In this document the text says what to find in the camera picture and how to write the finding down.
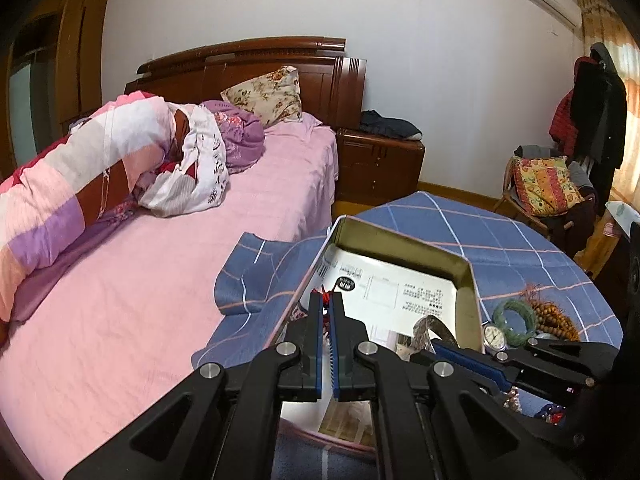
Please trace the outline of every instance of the pillow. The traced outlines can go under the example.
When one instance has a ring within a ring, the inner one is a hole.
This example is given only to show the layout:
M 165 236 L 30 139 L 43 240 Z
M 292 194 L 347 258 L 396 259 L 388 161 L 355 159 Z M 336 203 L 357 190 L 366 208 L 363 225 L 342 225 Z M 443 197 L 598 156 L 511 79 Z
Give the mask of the pillow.
M 513 177 L 524 210 L 533 216 L 557 216 L 584 199 L 569 179 L 566 157 L 514 157 Z
M 258 116 L 265 128 L 278 121 L 299 121 L 302 114 L 298 69 L 283 66 L 220 92 L 233 106 Z

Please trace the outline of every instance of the clock face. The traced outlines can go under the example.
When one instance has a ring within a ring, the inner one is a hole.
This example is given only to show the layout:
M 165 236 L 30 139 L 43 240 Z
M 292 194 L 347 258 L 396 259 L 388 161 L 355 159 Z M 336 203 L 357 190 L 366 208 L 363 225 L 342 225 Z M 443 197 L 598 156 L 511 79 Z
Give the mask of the clock face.
M 504 333 L 495 325 L 486 325 L 484 327 L 484 340 L 495 350 L 502 350 L 507 345 Z

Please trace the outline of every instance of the striped quilt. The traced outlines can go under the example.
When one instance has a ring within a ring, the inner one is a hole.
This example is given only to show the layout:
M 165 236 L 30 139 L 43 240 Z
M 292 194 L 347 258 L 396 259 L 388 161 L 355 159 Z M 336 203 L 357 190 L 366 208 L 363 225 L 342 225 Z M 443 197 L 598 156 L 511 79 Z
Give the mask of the striped quilt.
M 227 179 L 206 108 L 142 92 L 107 103 L 0 184 L 0 320 L 34 270 L 132 195 L 159 216 L 182 214 L 220 204 Z

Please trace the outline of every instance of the pink bed sheet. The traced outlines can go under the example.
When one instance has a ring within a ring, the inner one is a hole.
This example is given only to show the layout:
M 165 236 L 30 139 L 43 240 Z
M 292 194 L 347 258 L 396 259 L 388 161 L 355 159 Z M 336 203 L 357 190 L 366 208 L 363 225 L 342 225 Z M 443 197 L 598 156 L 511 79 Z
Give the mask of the pink bed sheet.
M 123 226 L 60 279 L 0 357 L 0 413 L 45 480 L 77 462 L 191 370 L 222 320 L 218 272 L 243 232 L 296 240 L 327 227 L 334 133 L 267 136 L 222 205 Z

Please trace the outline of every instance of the curtain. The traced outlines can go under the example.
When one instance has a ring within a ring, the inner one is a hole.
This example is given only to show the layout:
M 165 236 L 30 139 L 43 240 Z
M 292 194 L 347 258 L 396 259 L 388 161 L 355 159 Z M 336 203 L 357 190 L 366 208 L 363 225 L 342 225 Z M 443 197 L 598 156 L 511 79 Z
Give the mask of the curtain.
M 606 0 L 578 0 L 578 5 L 582 9 L 585 56 L 593 43 L 604 43 L 626 87 L 625 156 L 613 179 L 611 199 L 623 200 L 640 210 L 640 50 Z
M 613 58 L 626 87 L 625 156 L 622 167 L 613 178 L 611 197 L 601 200 L 622 200 L 640 210 L 640 50 L 616 11 L 606 0 L 578 0 L 582 9 L 584 53 L 601 41 Z M 595 279 L 618 243 L 614 235 L 615 220 L 608 211 L 597 222 L 585 250 L 574 257 L 575 262 Z

